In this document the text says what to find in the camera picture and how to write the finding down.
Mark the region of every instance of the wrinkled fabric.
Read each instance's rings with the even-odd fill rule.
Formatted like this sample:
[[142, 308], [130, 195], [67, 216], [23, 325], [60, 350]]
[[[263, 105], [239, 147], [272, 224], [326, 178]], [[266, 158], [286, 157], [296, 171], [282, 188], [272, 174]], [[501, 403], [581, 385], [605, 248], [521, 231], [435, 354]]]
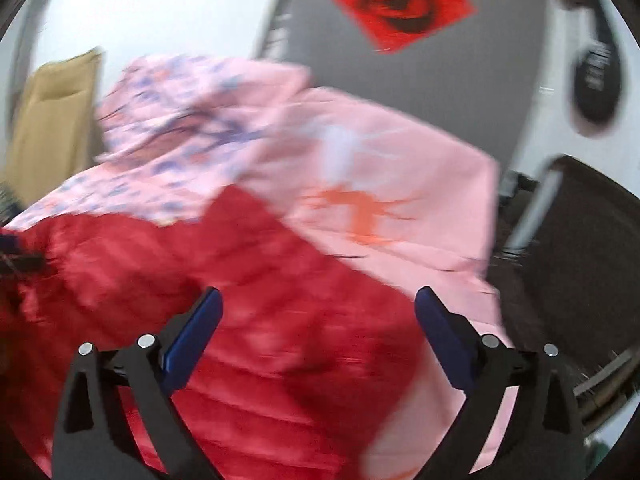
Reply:
[[[46, 471], [78, 345], [132, 344], [205, 286], [222, 292], [225, 313], [174, 401], [227, 479], [359, 478], [358, 457], [418, 366], [410, 298], [322, 254], [235, 186], [198, 223], [58, 216], [21, 240], [50, 268], [22, 286], [24, 375], [3, 416]], [[126, 405], [145, 461], [160, 466]]]
[[[148, 175], [144, 172], [158, 166], [163, 157], [173, 160], [180, 153], [178, 147], [156, 155], [156, 139], [179, 145], [173, 138], [181, 133], [164, 126], [146, 130], [164, 108], [158, 102], [136, 101], [136, 85], [146, 85], [138, 77], [162, 72], [168, 59], [139, 62], [145, 66], [143, 72], [138, 74], [134, 64], [133, 74], [125, 74], [102, 106], [106, 117], [132, 103], [123, 108], [128, 110], [126, 116], [103, 118], [106, 131], [114, 131], [106, 139], [110, 151], [105, 162], [90, 170], [93, 173], [85, 182], [72, 179], [68, 189], [63, 186], [50, 194], [46, 206], [28, 210], [12, 227], [31, 225], [51, 214], [82, 211], [83, 200], [91, 201], [94, 214], [111, 208], [159, 224], [193, 221], [232, 180], [260, 197], [282, 222], [324, 253], [350, 256], [344, 260], [350, 267], [400, 288], [409, 298], [430, 285], [449, 310], [467, 316], [479, 333], [494, 333], [509, 343], [495, 291], [484, 281], [497, 199], [497, 165], [489, 156], [389, 108], [331, 89], [304, 89], [308, 74], [303, 68], [233, 61], [219, 72], [199, 73], [199, 84], [208, 88], [207, 78], [219, 78], [210, 84], [220, 89], [221, 80], [241, 75], [243, 83], [231, 94], [238, 97], [236, 104], [225, 101], [229, 94], [223, 99], [219, 91], [212, 91], [209, 110], [214, 115], [217, 110], [252, 110], [256, 115], [251, 117], [262, 122], [242, 124], [249, 130], [261, 128], [262, 137], [236, 143], [237, 159], [221, 162], [218, 150], [225, 145], [211, 144], [202, 153], [215, 163], [195, 165], [186, 172], [171, 169], [140, 176]], [[216, 66], [220, 61], [202, 63]], [[173, 100], [174, 94], [179, 95], [172, 86], [153, 88]], [[120, 160], [140, 152], [146, 153], [142, 166], [119, 169]], [[226, 174], [224, 160], [241, 161], [239, 171]], [[128, 191], [120, 192], [121, 185]], [[104, 250], [111, 249], [106, 245]], [[418, 374], [360, 455], [362, 473], [371, 480], [410, 478], [441, 441], [463, 399], [424, 344]], [[513, 392], [507, 392], [476, 468], [489, 464], [495, 455], [513, 400]]]
[[15, 218], [23, 230], [66, 213], [126, 212], [159, 224], [197, 219], [235, 181], [306, 88], [290, 64], [204, 56], [135, 60], [97, 110], [107, 152]]

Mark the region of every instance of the red garment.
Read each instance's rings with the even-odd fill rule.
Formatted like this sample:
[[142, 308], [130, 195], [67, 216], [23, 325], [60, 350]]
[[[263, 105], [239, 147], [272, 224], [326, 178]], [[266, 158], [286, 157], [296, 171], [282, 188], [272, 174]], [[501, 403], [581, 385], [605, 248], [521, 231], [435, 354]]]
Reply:
[[[227, 479], [355, 480], [417, 368], [410, 299], [321, 254], [235, 186], [198, 223], [65, 215], [20, 236], [50, 271], [22, 290], [22, 388], [5, 417], [45, 469], [78, 345], [129, 345], [207, 285], [222, 291], [224, 316], [174, 402]], [[145, 460], [160, 467], [128, 411]]]

